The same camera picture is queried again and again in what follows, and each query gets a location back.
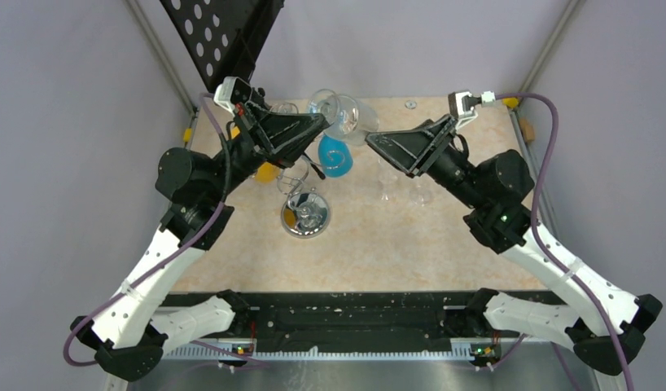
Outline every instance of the metal frame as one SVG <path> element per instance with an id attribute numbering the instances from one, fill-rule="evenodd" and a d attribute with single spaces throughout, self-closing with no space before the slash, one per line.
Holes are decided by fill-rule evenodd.
<path id="1" fill-rule="evenodd" d="M 138 27 L 141 29 L 141 33 L 146 38 L 149 48 L 153 53 L 154 57 L 158 61 L 158 64 L 163 69 L 165 76 L 168 78 L 168 82 L 175 90 L 175 94 L 182 102 L 182 106 L 191 114 L 196 111 L 194 104 L 191 102 L 189 93 L 187 92 L 186 87 L 182 84 L 180 77 L 173 66 L 172 61 L 168 56 L 168 53 L 163 48 L 163 45 L 158 39 L 156 31 L 151 26 L 151 23 L 148 21 L 146 13 L 143 11 L 141 6 L 138 4 L 138 0 L 124 0 L 129 13 L 134 18 L 134 21 L 137 23 Z"/>
<path id="2" fill-rule="evenodd" d="M 554 30 L 551 32 L 551 35 L 544 42 L 544 46 L 541 48 L 537 59 L 534 61 L 532 68 L 529 70 L 528 75 L 525 77 L 523 84 L 520 86 L 521 92 L 530 91 L 532 85 L 537 78 L 540 76 L 541 71 L 543 70 L 546 62 L 556 51 L 556 47 L 560 43 L 563 34 L 566 32 L 570 23 L 572 22 L 572 17 L 577 15 L 580 11 L 582 5 L 585 4 L 585 0 L 569 0 L 566 7 L 563 9 L 563 14 L 559 17 L 559 21 L 556 22 Z"/>
<path id="3" fill-rule="evenodd" d="M 539 176 L 539 160 L 534 155 L 533 150 L 527 145 L 523 138 L 523 131 L 520 129 L 519 115 L 516 110 L 509 110 L 510 122 L 513 124 L 513 130 L 515 132 L 515 137 L 518 139 L 518 145 L 520 147 L 520 152 L 525 159 L 525 163 L 529 168 L 530 175 L 534 178 Z M 539 204 L 539 214 L 541 215 L 541 220 L 549 228 L 549 232 L 554 234 L 554 236 L 559 236 L 558 225 L 556 224 L 556 216 L 554 210 L 551 208 L 549 192 L 544 187 L 544 190 L 541 193 L 541 202 Z"/>

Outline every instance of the blue cup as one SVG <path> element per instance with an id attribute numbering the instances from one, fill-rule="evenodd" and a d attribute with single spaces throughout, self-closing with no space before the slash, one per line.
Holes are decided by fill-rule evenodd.
<path id="1" fill-rule="evenodd" d="M 318 143 L 318 161 L 323 166 L 323 173 L 331 178 L 342 177 L 353 167 L 353 156 L 347 144 L 325 134 Z"/>

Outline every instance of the beige countertop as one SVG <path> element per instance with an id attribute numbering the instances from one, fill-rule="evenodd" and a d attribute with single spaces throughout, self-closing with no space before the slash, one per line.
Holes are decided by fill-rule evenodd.
<path id="1" fill-rule="evenodd" d="M 363 99 L 379 114 L 380 130 L 407 130 L 448 111 L 445 97 Z M 300 109 L 305 101 L 292 100 Z M 214 107 L 221 124 L 230 114 Z M 481 108 L 461 129 L 470 159 L 518 150 L 505 107 Z M 192 149 L 215 154 L 220 142 L 205 113 L 199 116 Z M 331 222 L 317 237 L 297 239 L 281 226 L 285 196 L 275 182 L 247 180 L 227 200 L 235 212 L 220 239 L 175 284 L 175 292 L 342 292 L 540 289 L 527 271 L 479 245 L 462 216 L 469 213 L 428 176 L 397 183 L 398 197 L 380 199 L 378 156 L 368 147 L 350 147 L 352 170 L 341 178 L 307 181 L 331 206 Z M 310 154 L 317 160 L 316 153 Z M 433 201 L 413 204 L 410 188 L 420 181 Z"/>

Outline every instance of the clear glass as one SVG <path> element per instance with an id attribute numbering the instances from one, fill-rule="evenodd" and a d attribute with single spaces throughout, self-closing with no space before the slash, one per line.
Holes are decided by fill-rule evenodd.
<path id="1" fill-rule="evenodd" d="M 299 114 L 300 109 L 297 108 L 297 105 L 290 102 L 283 102 L 275 104 L 270 108 L 271 112 L 276 112 L 278 114 Z"/>
<path id="2" fill-rule="evenodd" d="M 416 180 L 414 182 L 416 183 L 410 189 L 410 200 L 419 206 L 424 206 L 432 202 L 434 199 L 432 190 L 427 185 L 423 185 Z"/>
<path id="3" fill-rule="evenodd" d="M 378 162 L 380 184 L 379 199 L 382 201 L 391 201 L 397 198 L 398 171 L 387 161 L 379 158 Z"/>
<path id="4" fill-rule="evenodd" d="M 309 104 L 308 112 L 323 114 L 331 126 L 326 135 L 350 145 L 364 145 L 364 138 L 370 132 L 379 130 L 379 116 L 367 104 L 333 90 L 315 92 Z"/>

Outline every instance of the gray wall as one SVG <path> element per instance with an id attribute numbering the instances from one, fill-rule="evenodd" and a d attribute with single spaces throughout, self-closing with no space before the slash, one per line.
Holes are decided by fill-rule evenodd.
<path id="1" fill-rule="evenodd" d="M 267 97 L 520 87 L 565 0 L 286 0 L 252 78 Z"/>
<path id="2" fill-rule="evenodd" d="M 0 390 L 102 388 L 62 344 L 150 240 L 188 121 L 122 1 L 0 2 Z"/>
<path id="3" fill-rule="evenodd" d="M 666 1 L 587 2 L 533 91 L 560 111 L 547 188 L 562 241 L 613 283 L 665 307 L 631 365 L 666 389 Z M 550 117 L 524 105 L 541 157 Z"/>

